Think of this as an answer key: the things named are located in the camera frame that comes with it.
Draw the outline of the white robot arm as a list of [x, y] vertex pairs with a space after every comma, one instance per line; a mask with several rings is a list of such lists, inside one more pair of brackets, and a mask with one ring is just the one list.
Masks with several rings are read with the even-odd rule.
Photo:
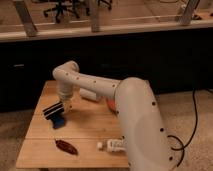
[[147, 81], [82, 74], [74, 61], [59, 65], [52, 74], [61, 100], [72, 97], [74, 85], [114, 100], [130, 171], [176, 170], [157, 101]]

